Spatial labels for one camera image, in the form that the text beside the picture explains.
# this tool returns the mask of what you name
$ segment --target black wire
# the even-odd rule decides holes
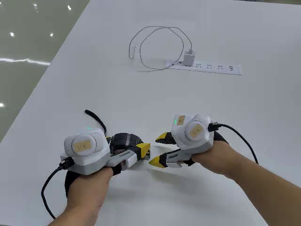
[[[50,216],[55,219],[56,217],[53,215],[53,213],[51,212],[51,210],[49,209],[48,207],[48,204],[47,204],[47,201],[46,201],[46,198],[44,196],[44,191],[45,191],[45,188],[46,186],[48,185],[49,181],[51,180],[51,178],[60,170],[62,170],[63,168],[61,166],[59,166],[58,168],[55,169],[55,171],[53,171],[50,176],[47,178],[47,180],[45,181],[45,184],[44,186],[42,187],[42,191],[41,191],[41,196],[42,196],[42,200],[43,200],[43,203],[45,205],[45,208],[46,210],[48,211],[48,213],[50,214]]]
[[[94,118],[96,121],[98,121],[98,123],[103,127],[104,135],[107,136],[107,128],[104,125],[104,123],[100,120],[100,118],[96,114],[94,114],[92,111],[85,110],[85,113],[87,115],[91,116],[92,118]]]
[[[249,142],[247,142],[247,140],[236,129],[234,129],[233,127],[228,126],[226,124],[217,124],[216,126],[218,126],[218,127],[226,127],[226,128],[229,128],[230,130],[232,130],[233,132],[235,132],[245,142],[245,144],[248,145],[248,147],[250,148],[250,150],[252,152],[252,155],[253,155],[253,157],[255,159],[255,162],[258,164],[258,160],[257,160],[257,157],[255,155],[255,152],[253,151],[253,148],[251,147],[251,145],[249,144]]]

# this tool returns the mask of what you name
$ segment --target white cable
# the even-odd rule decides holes
[[[132,41],[134,40],[134,38],[135,38],[140,32],[142,32],[144,29],[147,29],[147,28],[155,28],[155,27],[156,27],[157,29],[155,29],[155,30],[152,31],[149,35],[147,35],[146,38],[141,42],[140,47],[139,47],[140,61],[141,61],[142,65],[145,66],[146,68],[153,69],[153,70],[151,70],[151,71],[145,71],[145,72],[161,71],[161,70],[168,69],[169,67],[171,67],[172,65],[174,65],[175,63],[177,63],[177,62],[180,60],[180,58],[181,58],[181,56],[182,56],[182,54],[183,54],[183,51],[184,51],[184,40],[183,40],[183,39],[182,39],[182,38],[181,38],[181,37],[180,37],[173,29],[177,29],[177,30],[179,30],[181,33],[183,33],[183,34],[185,35],[185,37],[186,37],[186,38],[188,39],[188,41],[190,42],[190,51],[192,51],[192,42],[191,42],[191,40],[188,38],[188,36],[187,36],[180,28],[178,28],[178,27],[165,27],[165,26],[146,26],[146,27],[142,28],[140,31],[138,31],[138,32],[134,35],[134,37],[131,39],[131,41],[130,41],[130,43],[129,43],[129,46],[128,46],[128,57],[129,57],[130,59],[134,59],[135,50],[136,50],[136,48],[137,48],[137,45],[135,45],[134,50],[133,50],[133,55],[131,56],[131,54],[130,54],[130,48],[131,48],[131,44],[132,44]],[[180,53],[180,55],[178,56],[178,58],[177,58],[174,62],[172,62],[169,66],[164,67],[164,68],[153,68],[153,67],[149,67],[149,66],[145,65],[145,63],[143,62],[143,58],[142,58],[142,54],[141,54],[141,48],[142,48],[143,43],[147,40],[148,37],[150,37],[154,32],[156,32],[156,31],[158,31],[158,30],[161,30],[161,29],[169,29],[172,33],[174,33],[174,34],[182,41],[182,50],[181,50],[181,53]]]

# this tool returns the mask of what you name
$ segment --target white power strip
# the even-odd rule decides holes
[[[166,61],[165,67],[172,64],[173,61]],[[197,72],[211,72],[211,73],[222,73],[222,74],[236,74],[242,75],[240,65],[226,65],[226,64],[213,64],[204,61],[194,61],[191,67],[182,65],[182,62],[169,67],[170,69],[186,70],[186,71],[197,71]]]

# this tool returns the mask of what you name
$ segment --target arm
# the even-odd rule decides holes
[[[245,158],[227,143],[215,141],[212,149],[192,159],[233,179],[268,225],[301,225],[301,188]]]
[[[65,211],[49,226],[93,226],[112,175],[113,170],[105,168],[92,175],[77,178],[70,186]]]

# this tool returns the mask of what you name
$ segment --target floor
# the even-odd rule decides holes
[[[89,0],[0,0],[0,142]]]

